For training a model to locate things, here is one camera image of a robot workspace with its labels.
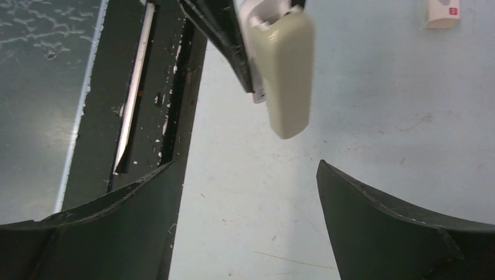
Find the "beige stapler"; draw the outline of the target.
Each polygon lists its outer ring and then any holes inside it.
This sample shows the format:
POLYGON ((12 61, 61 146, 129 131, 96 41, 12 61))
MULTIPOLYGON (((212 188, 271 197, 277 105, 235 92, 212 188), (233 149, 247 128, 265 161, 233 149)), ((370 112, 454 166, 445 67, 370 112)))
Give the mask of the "beige stapler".
POLYGON ((271 129, 290 139, 309 124, 315 25, 305 1, 243 1, 238 20, 253 102, 266 103, 271 129))

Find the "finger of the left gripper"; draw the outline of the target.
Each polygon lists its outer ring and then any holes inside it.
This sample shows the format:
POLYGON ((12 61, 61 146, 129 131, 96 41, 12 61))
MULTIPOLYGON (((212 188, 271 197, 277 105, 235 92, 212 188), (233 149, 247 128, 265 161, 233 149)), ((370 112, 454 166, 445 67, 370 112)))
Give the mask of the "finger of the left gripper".
POLYGON ((178 0, 188 17, 228 60, 246 93, 253 92, 246 47, 233 0, 178 0))

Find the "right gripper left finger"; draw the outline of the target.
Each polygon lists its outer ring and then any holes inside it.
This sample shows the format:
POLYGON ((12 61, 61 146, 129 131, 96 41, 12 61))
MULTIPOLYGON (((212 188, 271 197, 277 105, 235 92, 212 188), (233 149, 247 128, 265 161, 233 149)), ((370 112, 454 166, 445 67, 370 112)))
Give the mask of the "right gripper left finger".
POLYGON ((180 167, 38 222, 1 226, 2 279, 156 279, 176 214, 180 167))

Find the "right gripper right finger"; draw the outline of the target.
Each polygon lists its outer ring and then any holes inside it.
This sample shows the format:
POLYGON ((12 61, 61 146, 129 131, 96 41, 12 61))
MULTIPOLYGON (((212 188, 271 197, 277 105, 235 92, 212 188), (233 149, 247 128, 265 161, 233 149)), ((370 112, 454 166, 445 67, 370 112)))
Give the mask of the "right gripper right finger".
POLYGON ((424 209, 324 160, 320 203, 341 279, 493 279, 494 226, 424 209))

